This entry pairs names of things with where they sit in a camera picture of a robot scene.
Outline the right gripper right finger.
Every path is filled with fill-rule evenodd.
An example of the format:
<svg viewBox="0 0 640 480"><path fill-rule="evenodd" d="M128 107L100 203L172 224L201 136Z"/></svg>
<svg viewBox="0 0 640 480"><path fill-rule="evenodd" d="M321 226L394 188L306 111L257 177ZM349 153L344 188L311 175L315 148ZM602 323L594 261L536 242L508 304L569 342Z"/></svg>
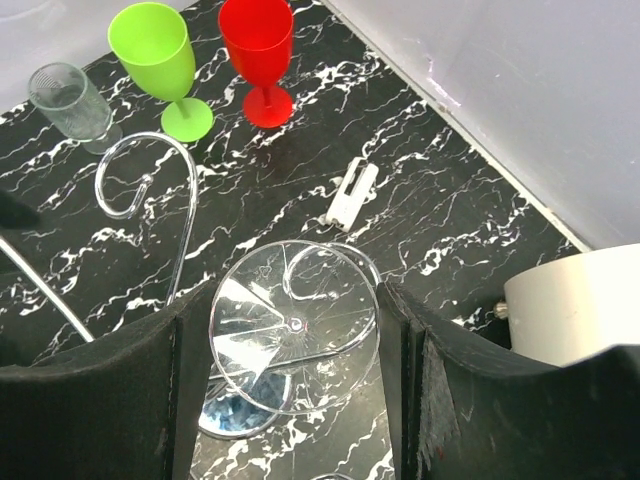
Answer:
<svg viewBox="0 0 640 480"><path fill-rule="evenodd" d="M440 318L393 282L376 290L399 479L635 479L639 349L567 367Z"/></svg>

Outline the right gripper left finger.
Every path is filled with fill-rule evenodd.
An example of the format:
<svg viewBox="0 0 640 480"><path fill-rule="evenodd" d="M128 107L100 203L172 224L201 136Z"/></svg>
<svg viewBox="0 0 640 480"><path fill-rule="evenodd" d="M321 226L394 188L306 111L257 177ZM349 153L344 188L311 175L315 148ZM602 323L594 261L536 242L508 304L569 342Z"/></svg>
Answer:
<svg viewBox="0 0 640 480"><path fill-rule="evenodd" d="M1 369L4 479L186 479L216 285L33 366Z"/></svg>

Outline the clear champagne flute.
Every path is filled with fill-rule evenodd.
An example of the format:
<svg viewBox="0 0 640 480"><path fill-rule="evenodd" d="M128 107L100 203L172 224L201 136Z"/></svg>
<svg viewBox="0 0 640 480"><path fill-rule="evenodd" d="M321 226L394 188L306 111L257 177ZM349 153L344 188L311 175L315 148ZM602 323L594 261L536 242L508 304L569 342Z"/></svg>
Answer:
<svg viewBox="0 0 640 480"><path fill-rule="evenodd" d="M249 252L213 297L212 379L281 415L343 403L377 355L380 282L373 260L344 243L285 240Z"/></svg>

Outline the clear tumbler glass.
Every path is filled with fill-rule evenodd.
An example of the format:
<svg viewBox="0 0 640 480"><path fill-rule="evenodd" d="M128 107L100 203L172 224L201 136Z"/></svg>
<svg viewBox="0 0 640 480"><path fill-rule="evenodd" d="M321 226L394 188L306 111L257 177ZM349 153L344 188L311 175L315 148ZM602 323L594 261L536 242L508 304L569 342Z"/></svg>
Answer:
<svg viewBox="0 0 640 480"><path fill-rule="evenodd" d="M32 104L67 138L89 153L103 155L123 137L113 111L86 73L54 62L37 69L28 82Z"/></svg>

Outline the green wine glass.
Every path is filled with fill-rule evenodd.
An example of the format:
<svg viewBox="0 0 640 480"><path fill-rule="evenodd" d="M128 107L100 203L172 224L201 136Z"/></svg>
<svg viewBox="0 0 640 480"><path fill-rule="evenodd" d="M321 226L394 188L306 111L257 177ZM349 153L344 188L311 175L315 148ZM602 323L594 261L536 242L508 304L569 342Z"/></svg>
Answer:
<svg viewBox="0 0 640 480"><path fill-rule="evenodd" d="M173 7L140 2L121 10L107 31L108 43L134 83L167 104L164 133L187 143L208 134L214 124L210 106L191 97L196 61L186 21Z"/></svg>

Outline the red wine glass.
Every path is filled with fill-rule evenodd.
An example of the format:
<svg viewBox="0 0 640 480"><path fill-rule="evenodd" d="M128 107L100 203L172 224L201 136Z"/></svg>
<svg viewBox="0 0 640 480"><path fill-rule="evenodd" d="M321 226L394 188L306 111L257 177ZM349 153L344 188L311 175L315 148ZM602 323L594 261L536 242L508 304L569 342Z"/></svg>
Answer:
<svg viewBox="0 0 640 480"><path fill-rule="evenodd" d="M218 25L235 70L252 89L243 100L253 125L270 129L283 125L293 111L289 93L278 82L289 68L294 16L283 0L228 0Z"/></svg>

